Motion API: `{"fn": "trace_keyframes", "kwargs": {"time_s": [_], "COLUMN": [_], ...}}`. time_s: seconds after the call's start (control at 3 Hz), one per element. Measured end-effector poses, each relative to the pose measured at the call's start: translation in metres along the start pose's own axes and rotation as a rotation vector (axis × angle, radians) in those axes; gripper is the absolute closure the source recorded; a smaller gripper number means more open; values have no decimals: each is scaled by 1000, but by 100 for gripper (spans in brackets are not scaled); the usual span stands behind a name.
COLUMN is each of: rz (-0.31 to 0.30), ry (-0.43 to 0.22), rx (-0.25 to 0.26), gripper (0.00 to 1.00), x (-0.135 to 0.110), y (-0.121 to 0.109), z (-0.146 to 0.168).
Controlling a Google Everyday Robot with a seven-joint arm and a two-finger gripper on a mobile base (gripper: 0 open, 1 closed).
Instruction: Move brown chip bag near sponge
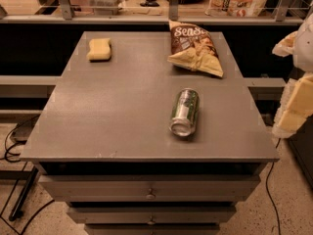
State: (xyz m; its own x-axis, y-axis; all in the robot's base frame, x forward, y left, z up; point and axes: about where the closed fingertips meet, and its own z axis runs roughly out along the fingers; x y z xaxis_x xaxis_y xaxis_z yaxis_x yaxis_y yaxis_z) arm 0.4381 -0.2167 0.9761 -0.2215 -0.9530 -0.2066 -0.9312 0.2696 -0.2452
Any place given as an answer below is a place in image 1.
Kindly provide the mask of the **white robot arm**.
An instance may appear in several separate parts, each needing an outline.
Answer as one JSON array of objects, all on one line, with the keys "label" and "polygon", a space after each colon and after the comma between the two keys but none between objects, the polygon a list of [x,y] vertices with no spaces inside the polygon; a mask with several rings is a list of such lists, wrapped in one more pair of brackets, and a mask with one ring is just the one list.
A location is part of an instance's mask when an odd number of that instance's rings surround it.
[{"label": "white robot arm", "polygon": [[276,44],[272,53],[292,55],[293,65],[304,72],[301,78],[288,80],[274,117],[272,133],[290,138],[313,115],[313,15]]}]

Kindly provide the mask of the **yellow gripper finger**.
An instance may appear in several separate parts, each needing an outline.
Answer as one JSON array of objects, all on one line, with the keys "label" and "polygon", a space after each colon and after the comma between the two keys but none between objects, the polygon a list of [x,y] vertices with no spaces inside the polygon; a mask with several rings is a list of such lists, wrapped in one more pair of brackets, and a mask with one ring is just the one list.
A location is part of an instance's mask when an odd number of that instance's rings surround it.
[{"label": "yellow gripper finger", "polygon": [[301,116],[313,115],[313,75],[304,76],[296,82],[287,109]]},{"label": "yellow gripper finger", "polygon": [[284,111],[278,126],[288,132],[297,132],[305,123],[306,118],[291,111]]}]

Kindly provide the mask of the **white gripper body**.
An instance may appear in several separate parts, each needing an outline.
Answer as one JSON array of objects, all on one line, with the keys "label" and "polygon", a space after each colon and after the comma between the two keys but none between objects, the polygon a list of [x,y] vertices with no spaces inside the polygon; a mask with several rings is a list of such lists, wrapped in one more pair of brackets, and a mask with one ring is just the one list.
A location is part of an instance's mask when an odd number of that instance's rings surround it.
[{"label": "white gripper body", "polygon": [[272,133],[278,138],[290,138],[312,115],[313,79],[290,79],[283,90]]}]

